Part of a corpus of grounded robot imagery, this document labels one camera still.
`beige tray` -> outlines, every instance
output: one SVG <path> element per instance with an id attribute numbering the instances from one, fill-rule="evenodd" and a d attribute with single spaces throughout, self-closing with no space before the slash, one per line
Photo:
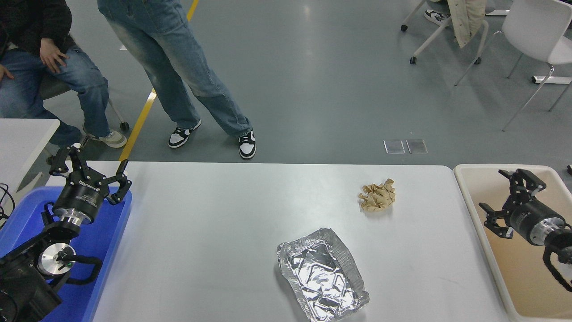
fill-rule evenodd
<path id="1" fill-rule="evenodd" d="M 546 183 L 538 200 L 572 223 L 572 195 L 552 168 L 523 164 L 460 164 L 453 169 L 467 203 L 477 235 L 495 278 L 509 318 L 518 322 L 572 320 L 572 293 L 550 274 L 542 261 L 544 246 L 530 245 L 514 232 L 512 239 L 499 238 L 483 226 L 486 218 L 479 202 L 500 210 L 509 196 L 509 180 L 499 169 L 532 171 Z"/>

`yellow floor line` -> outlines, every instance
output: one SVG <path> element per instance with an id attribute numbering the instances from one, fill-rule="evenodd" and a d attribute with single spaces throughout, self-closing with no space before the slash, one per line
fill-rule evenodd
<path id="1" fill-rule="evenodd" d="M 197 9 L 197 5 L 198 5 L 198 0 L 193 0 L 193 4 L 190 6 L 189 12 L 187 12 L 186 14 L 186 18 L 188 21 L 190 21 L 190 19 L 193 18 L 193 14 L 195 9 Z M 119 156 L 119 161 L 127 159 L 131 154 L 131 150 L 135 145 L 135 141 L 137 141 L 137 137 L 141 132 L 143 124 L 145 124 L 147 115 L 149 114 L 149 111 L 151 111 L 151 107 L 153 106 L 156 97 L 157 93 L 155 93 L 155 89 L 153 88 L 153 90 L 151 90 L 151 93 L 149 94 L 149 97 L 147 98 L 147 102 L 145 102 L 145 105 L 143 106 L 143 110 L 141 111 L 139 117 L 137 118 L 137 122 L 135 123 L 135 126 L 131 131 L 131 135 L 129 135 L 129 139 L 127 140 L 127 143 L 125 144 L 125 147 L 123 148 L 123 151 Z"/>

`gray floor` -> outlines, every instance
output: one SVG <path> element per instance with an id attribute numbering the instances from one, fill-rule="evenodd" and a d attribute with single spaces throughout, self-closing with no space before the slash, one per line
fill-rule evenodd
<path id="1" fill-rule="evenodd" d="M 437 28 L 422 17 L 423 7 L 407 32 L 400 31 L 417 2 L 200 1 L 191 25 L 211 67 L 254 125 L 257 154 L 250 162 L 538 164 L 557 170 L 571 188 L 565 168 L 572 163 L 572 92 L 547 113 L 564 85 L 545 86 L 502 132 L 537 86 L 530 77 L 547 73 L 546 65 L 525 57 L 507 79 L 519 53 L 499 36 L 483 63 L 454 87 L 474 58 L 478 38 L 460 49 L 448 29 L 410 65 L 411 54 Z M 149 80 L 119 50 L 95 1 L 68 3 L 73 35 L 109 80 L 111 98 L 133 128 L 152 88 Z M 191 3 L 183 1 L 185 8 Z M 497 0 L 496 6 L 508 9 L 510 3 Z M 486 17 L 489 36 L 503 19 Z M 555 74 L 571 72 L 570 66 L 557 66 Z M 244 162 L 235 140 L 196 104 L 203 125 L 174 150 L 166 144 L 174 124 L 157 100 L 129 159 Z M 46 107 L 70 124 L 82 123 L 71 92 L 46 101 Z M 109 119 L 117 128 L 112 114 Z M 390 139 L 423 139 L 428 153 L 389 155 L 383 140 Z M 100 142 L 88 145 L 91 159 L 117 160 L 120 154 Z M 33 171 L 42 167 L 37 162 Z"/>

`white shoe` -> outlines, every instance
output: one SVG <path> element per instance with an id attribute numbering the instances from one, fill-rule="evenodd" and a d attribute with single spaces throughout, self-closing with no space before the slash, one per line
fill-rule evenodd
<path id="1" fill-rule="evenodd" d="M 185 144 L 187 139 L 189 139 L 189 135 L 196 130 L 201 125 L 201 120 L 198 121 L 197 125 L 193 128 L 182 128 L 176 127 L 169 138 L 169 147 L 170 148 L 178 148 L 181 145 Z"/>
<path id="2" fill-rule="evenodd" d="M 256 139 L 254 138 L 253 131 L 241 136 L 239 138 L 239 144 L 239 154 L 241 158 L 248 160 L 256 153 Z"/>
<path id="3" fill-rule="evenodd" d="M 119 131 L 116 130 L 111 130 L 111 132 L 109 134 L 107 134 L 107 136 L 103 136 L 101 138 L 98 138 L 97 136 L 93 135 L 93 134 L 89 134 L 86 132 L 86 135 L 88 137 L 91 138 L 91 140 L 95 140 L 95 141 L 102 141 L 103 143 L 107 144 L 109 147 L 112 148 L 120 148 L 122 146 L 125 145 L 125 143 L 127 143 L 127 138 L 125 137 L 125 135 L 121 134 Z"/>
<path id="4" fill-rule="evenodd" d="M 431 21 L 432 23 L 438 26 L 442 26 L 443 21 L 447 20 L 450 14 L 440 13 L 435 10 L 425 10 L 424 16 L 427 20 Z"/>

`blue jeans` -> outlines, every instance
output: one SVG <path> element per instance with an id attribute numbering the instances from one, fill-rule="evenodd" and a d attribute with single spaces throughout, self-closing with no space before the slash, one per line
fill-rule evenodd
<path id="1" fill-rule="evenodd" d="M 70 89 L 76 91 L 84 111 L 85 129 L 94 136 L 109 134 L 109 125 L 105 117 L 108 104 L 108 81 L 100 70 L 78 46 L 72 46 L 66 54 L 67 66 L 60 66 L 60 73 L 52 73 L 40 60 L 20 49 L 5 53 L 0 65 L 4 65 L 13 75 L 11 80 L 4 76 L 0 82 L 0 115 L 7 119 L 58 119 L 43 107 L 39 95 L 39 85 L 44 73 L 64 81 Z M 60 124 L 50 143 L 60 147 L 70 146 L 81 141 L 78 128 L 59 120 Z"/>
<path id="2" fill-rule="evenodd" d="M 199 115 L 186 91 L 207 108 L 220 127 L 236 138 L 252 130 L 226 86 L 206 63 L 178 0 L 98 0 L 127 50 L 145 68 L 163 109 L 181 128 Z"/>

